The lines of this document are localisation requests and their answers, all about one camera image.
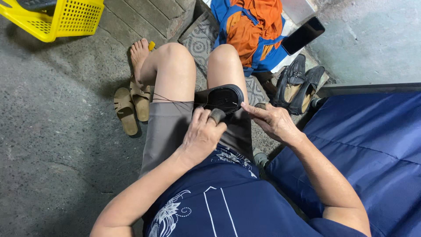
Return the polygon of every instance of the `blue shirt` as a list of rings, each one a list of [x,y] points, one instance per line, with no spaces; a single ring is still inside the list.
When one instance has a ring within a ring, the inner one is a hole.
[[[142,218],[147,237],[365,237],[323,218],[306,223],[255,165],[220,144]]]

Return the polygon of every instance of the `hand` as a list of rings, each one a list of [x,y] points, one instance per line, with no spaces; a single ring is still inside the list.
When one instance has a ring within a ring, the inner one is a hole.
[[[241,107],[247,111],[255,123],[257,123],[263,131],[272,139],[284,143],[288,146],[302,141],[305,134],[302,133],[292,122],[288,111],[284,108],[273,107],[271,104],[266,105],[266,110],[256,108],[241,103]]]
[[[210,113],[210,110],[196,108],[189,130],[180,147],[182,150],[180,157],[189,168],[193,168],[208,157],[226,131],[225,123],[216,125],[213,118],[208,119]]]

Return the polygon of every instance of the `blue mattress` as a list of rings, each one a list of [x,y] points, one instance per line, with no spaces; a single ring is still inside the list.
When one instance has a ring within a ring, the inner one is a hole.
[[[354,187],[374,237],[421,237],[421,93],[334,96],[303,132]],[[266,172],[309,218],[322,217],[289,148]]]

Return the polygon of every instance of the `black smartphone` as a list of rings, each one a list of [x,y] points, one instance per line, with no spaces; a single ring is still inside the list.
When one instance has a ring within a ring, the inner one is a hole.
[[[288,55],[292,55],[324,32],[325,27],[319,19],[312,17],[294,33],[283,39],[281,45],[287,51]]]

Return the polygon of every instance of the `white floral pattern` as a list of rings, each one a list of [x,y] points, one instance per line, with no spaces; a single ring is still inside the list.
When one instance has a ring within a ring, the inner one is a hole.
[[[179,217],[186,217],[192,213],[192,210],[188,207],[182,208],[180,211],[186,213],[186,215],[177,214],[178,206],[181,202],[176,202],[179,198],[183,199],[183,194],[190,193],[189,190],[179,192],[173,198],[171,198],[163,208],[161,208],[155,215],[152,221],[152,228],[149,231],[148,237],[168,237],[171,235],[173,230],[176,228],[176,224]]]
[[[229,148],[217,147],[215,149],[215,151],[216,151],[216,157],[219,158],[218,160],[222,160],[222,161],[229,162],[229,163],[240,164],[240,165],[244,166],[244,168],[246,168],[250,172],[250,175],[252,177],[257,178],[257,176],[252,171],[252,166],[250,165],[250,163],[251,163],[250,160],[245,158],[243,155],[241,155],[237,152],[234,152],[234,151],[233,151],[234,153],[232,153],[229,150]]]

